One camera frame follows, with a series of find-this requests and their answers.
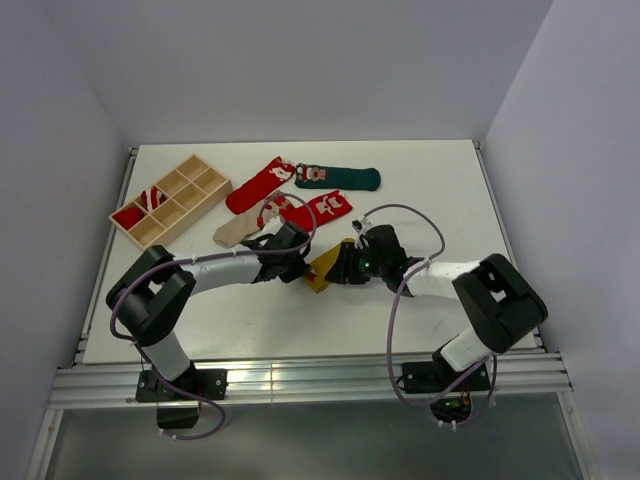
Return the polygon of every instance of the sock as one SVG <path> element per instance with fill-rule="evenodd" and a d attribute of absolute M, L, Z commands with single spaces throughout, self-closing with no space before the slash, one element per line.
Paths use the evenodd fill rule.
<path fill-rule="evenodd" d="M 120 210 L 113 215 L 113 219 L 122 225 L 125 230 L 130 230 L 136 223 L 144 218 L 144 212 L 138 207 L 129 207 Z"/>
<path fill-rule="evenodd" d="M 330 282 L 327 282 L 324 276 L 336 263 L 343 242 L 355 243 L 356 241 L 354 238 L 345 238 L 338 245 L 333 247 L 331 250 L 327 250 L 310 263 L 311 271 L 304 276 L 304 283 L 306 283 L 314 292 L 320 293 L 329 286 Z"/>
<path fill-rule="evenodd" d="M 347 202 L 339 190 L 334 190 L 326 195 L 320 195 L 309 200 L 307 203 L 316 217 L 316 224 L 318 227 L 325 223 L 329 223 L 331 220 L 340 218 L 353 210 L 351 204 Z M 309 210 L 307 210 L 304 205 L 285 213 L 283 217 L 287 222 L 297 223 L 307 232 L 310 232 L 313 229 Z"/>
<path fill-rule="evenodd" d="M 279 197 L 269 202 L 262 212 L 262 218 L 258 218 L 262 202 L 258 202 L 249 210 L 235 216 L 224 225 L 218 227 L 213 234 L 213 240 L 218 245 L 231 248 L 238 245 L 245 237 L 259 231 L 266 222 L 276 215 L 293 210 L 293 204 L 287 197 Z"/>
<path fill-rule="evenodd" d="M 276 157 L 260 170 L 255 177 L 247 181 L 229 195 L 225 203 L 233 213 L 246 212 L 291 178 L 295 167 L 281 157 Z"/>
<path fill-rule="evenodd" d="M 296 166 L 296 186 L 373 192 L 380 187 L 380 172 L 375 168 L 323 167 L 299 163 Z"/>
<path fill-rule="evenodd" d="M 162 205 L 166 199 L 167 197 L 157 187 L 148 188 L 140 195 L 142 206 L 146 208 L 149 213 Z"/>

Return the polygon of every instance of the green sock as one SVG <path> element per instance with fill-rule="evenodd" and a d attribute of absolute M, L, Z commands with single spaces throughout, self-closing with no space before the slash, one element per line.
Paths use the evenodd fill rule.
<path fill-rule="evenodd" d="M 373 192 L 380 187 L 380 172 L 375 168 L 323 167 L 299 163 L 296 166 L 296 186 Z"/>

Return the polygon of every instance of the wooden tray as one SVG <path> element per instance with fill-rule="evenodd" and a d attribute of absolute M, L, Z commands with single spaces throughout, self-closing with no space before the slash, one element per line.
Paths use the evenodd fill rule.
<path fill-rule="evenodd" d="M 143 250 L 151 245 L 167 246 L 233 190 L 231 180 L 195 154 L 151 187 L 167 196 L 153 212 L 147 212 L 138 196 L 109 216 Z M 113 217 L 132 206 L 142 210 L 144 217 L 127 230 Z"/>

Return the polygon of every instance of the black mount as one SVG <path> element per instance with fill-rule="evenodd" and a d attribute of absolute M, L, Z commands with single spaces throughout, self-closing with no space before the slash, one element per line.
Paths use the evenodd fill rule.
<path fill-rule="evenodd" d="M 456 372 L 440 354 L 439 349 L 433 354 L 431 362 L 406 362 L 402 364 L 404 391 L 408 395 L 415 393 L 438 393 L 451 385 L 464 372 Z M 487 367 L 482 365 L 465 381 L 453 389 L 454 392 L 471 390 L 486 392 L 490 382 Z"/>
<path fill-rule="evenodd" d="M 227 389 L 227 371 L 224 369 L 203 369 L 195 371 L 196 388 L 189 389 L 191 393 L 200 395 L 210 400 L 224 400 Z M 178 395 L 162 386 L 158 377 L 151 370 L 140 372 L 138 389 L 136 390 L 136 402 L 159 403 L 189 401 L 188 398 Z"/>

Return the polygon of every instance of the yellow object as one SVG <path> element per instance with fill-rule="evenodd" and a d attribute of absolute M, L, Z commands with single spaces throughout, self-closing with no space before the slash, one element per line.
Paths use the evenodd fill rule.
<path fill-rule="evenodd" d="M 340 245 L 343 242 L 355 243 L 356 240 L 355 238 L 345 238 L 331 250 L 327 250 L 311 262 L 311 272 L 304 276 L 304 283 L 309 285 L 314 292 L 320 293 L 329 286 L 329 282 L 324 279 L 324 276 L 329 273 L 329 270 L 331 270 L 336 260 L 338 260 Z"/>

